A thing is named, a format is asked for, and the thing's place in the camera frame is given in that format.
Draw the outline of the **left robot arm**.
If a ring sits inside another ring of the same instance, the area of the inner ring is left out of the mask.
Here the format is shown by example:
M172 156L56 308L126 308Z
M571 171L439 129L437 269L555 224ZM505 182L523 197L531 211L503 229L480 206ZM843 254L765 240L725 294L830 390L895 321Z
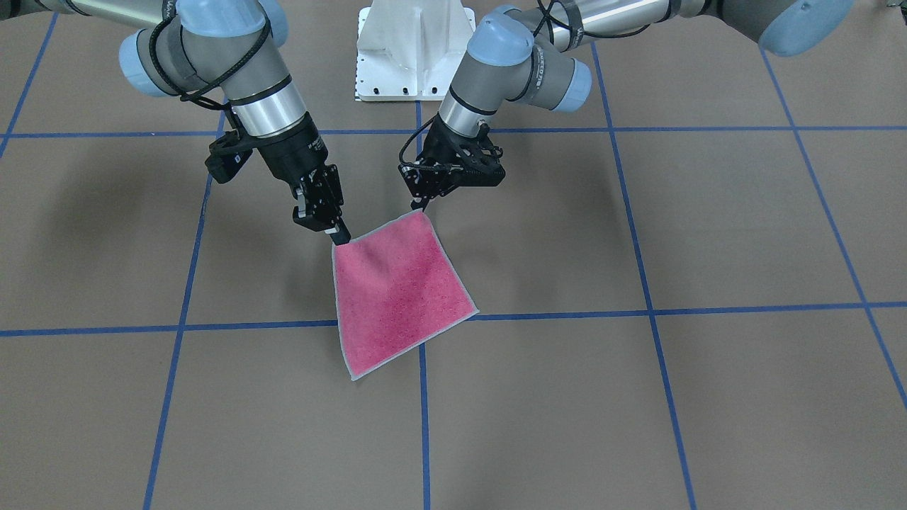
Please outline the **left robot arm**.
M592 90L592 71L567 52L597 40L632 38L675 18L710 16L777 56L803 54L845 20L851 1L539 1L499 6L476 25L414 161L398 170L423 210L462 187L496 187L503 151L490 141L506 103L574 112Z

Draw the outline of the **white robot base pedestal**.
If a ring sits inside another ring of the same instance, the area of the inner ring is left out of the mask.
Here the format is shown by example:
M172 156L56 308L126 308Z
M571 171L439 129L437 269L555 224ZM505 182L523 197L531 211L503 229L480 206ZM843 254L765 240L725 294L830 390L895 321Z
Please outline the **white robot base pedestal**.
M476 26L460 1L373 1L357 20L359 101L443 101Z

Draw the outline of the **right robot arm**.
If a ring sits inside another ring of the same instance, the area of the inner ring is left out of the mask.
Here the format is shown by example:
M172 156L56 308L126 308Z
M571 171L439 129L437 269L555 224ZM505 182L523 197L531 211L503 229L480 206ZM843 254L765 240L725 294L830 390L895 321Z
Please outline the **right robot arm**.
M53 12L102 18L136 32L120 70L146 96L221 112L230 129L211 143L206 168L229 183L253 154L288 184L299 226L334 245L351 236L337 167L281 56L288 22L276 1L4 1L2 19Z

